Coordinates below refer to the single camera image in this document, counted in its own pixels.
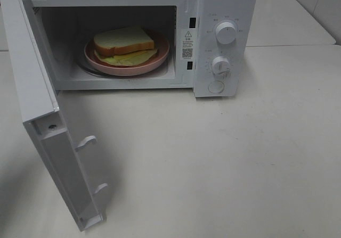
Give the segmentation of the upper white power knob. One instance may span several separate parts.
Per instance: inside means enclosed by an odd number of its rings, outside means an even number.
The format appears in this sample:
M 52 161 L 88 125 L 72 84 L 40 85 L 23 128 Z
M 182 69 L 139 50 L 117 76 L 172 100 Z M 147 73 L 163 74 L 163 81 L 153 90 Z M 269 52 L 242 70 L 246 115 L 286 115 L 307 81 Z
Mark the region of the upper white power knob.
M 231 20 L 220 22 L 215 29 L 216 39 L 223 45 L 231 44 L 237 36 L 237 26 Z

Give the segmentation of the white microwave door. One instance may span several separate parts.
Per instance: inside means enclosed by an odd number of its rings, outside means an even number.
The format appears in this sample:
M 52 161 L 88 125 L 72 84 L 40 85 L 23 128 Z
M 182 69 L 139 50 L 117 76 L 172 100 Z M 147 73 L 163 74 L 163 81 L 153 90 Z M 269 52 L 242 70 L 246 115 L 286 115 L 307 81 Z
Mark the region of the white microwave door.
M 76 225 L 84 231 L 104 221 L 95 196 L 107 184 L 93 187 L 79 156 L 97 138 L 87 136 L 78 143 L 71 138 L 46 71 L 49 55 L 33 32 L 31 0 L 1 0 L 1 9 L 23 126 Z

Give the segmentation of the round white door button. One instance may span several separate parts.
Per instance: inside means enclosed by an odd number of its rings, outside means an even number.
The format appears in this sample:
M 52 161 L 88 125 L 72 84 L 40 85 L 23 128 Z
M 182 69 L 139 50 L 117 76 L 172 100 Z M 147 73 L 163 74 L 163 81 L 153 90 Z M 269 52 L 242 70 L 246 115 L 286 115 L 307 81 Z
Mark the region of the round white door button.
M 213 81 L 208 85 L 208 90 L 211 93 L 221 93 L 224 91 L 224 83 L 221 81 Z

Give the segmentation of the white microwave oven body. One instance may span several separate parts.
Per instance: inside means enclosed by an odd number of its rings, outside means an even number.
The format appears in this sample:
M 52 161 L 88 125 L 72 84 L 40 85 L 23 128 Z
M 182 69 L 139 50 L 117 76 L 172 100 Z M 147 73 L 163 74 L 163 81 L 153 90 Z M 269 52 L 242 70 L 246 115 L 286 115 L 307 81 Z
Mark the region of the white microwave oven body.
M 36 26 L 50 59 L 46 68 L 55 90 L 192 88 L 196 97 L 233 96 L 246 47 L 256 0 L 31 0 Z M 216 39 L 216 26 L 231 20 L 236 39 L 228 45 Z M 92 76 L 75 61 L 84 56 L 88 41 L 98 32 L 139 25 L 164 34 L 169 41 L 174 78 L 111 79 Z M 193 60 L 181 58 L 181 30 L 194 28 L 198 38 Z M 214 75 L 212 60 L 230 62 L 230 72 Z M 211 93 L 213 81 L 224 91 Z

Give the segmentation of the white warning label sticker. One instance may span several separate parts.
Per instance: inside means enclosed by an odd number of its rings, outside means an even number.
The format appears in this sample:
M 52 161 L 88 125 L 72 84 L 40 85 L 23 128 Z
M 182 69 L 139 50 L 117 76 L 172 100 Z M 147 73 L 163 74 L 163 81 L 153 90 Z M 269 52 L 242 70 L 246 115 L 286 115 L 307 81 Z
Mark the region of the white warning label sticker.
M 193 60 L 196 51 L 198 34 L 194 28 L 182 29 L 180 37 L 181 58 L 183 60 Z

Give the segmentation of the pink round plate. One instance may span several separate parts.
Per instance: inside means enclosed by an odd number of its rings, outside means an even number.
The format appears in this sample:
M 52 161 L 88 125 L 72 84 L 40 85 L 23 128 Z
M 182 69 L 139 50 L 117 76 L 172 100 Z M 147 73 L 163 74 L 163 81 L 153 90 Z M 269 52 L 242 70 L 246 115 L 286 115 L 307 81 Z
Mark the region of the pink round plate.
M 140 65 L 125 67 L 109 65 L 105 62 L 100 61 L 99 58 L 95 56 L 95 46 L 92 39 L 86 44 L 84 48 L 85 59 L 92 68 L 106 75 L 128 77 L 139 76 L 151 72 L 165 63 L 169 55 L 170 44 L 167 37 L 157 31 L 146 30 L 146 33 L 154 40 L 155 46 L 158 51 L 153 57 L 148 59 L 147 62 L 144 62 Z

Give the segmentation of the lower white timer knob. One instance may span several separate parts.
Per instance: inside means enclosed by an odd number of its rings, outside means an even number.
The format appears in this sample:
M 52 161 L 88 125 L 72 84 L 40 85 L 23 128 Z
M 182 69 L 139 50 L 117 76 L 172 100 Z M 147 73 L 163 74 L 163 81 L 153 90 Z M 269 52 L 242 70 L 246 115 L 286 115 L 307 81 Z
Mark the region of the lower white timer knob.
M 214 75 L 223 76 L 230 72 L 231 65 L 227 58 L 218 56 L 212 60 L 212 72 Z

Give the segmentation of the glass microwave turntable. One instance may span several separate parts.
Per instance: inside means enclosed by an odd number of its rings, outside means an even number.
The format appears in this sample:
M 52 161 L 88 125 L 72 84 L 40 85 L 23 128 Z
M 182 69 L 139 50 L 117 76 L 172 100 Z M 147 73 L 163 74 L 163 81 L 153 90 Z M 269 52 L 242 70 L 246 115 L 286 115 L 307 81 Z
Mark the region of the glass microwave turntable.
M 161 78 L 161 79 L 167 79 L 167 78 L 174 78 L 175 77 L 175 69 L 172 66 L 172 62 L 170 61 L 170 58 L 167 58 L 166 61 L 159 66 L 158 68 L 147 72 L 143 73 L 140 75 L 135 75 L 135 76 L 115 76 L 115 75 L 109 75 L 104 72 L 96 70 L 94 67 L 92 67 L 86 60 L 84 56 L 78 57 L 78 59 L 75 61 L 75 64 L 79 69 L 82 69 L 84 72 L 100 77 L 100 78 L 111 78 L 111 79 L 125 79 L 125 78 L 133 78 L 133 79 L 140 79 L 140 78 Z

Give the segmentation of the sandwich with lettuce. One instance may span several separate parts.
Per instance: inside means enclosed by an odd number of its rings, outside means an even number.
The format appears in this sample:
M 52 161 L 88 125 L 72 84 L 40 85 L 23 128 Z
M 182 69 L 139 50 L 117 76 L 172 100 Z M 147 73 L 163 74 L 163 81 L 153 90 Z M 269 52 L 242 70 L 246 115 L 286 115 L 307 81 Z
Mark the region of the sandwich with lettuce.
M 93 43 L 97 59 L 119 67 L 140 65 L 158 53 L 154 40 L 139 26 L 101 32 Z

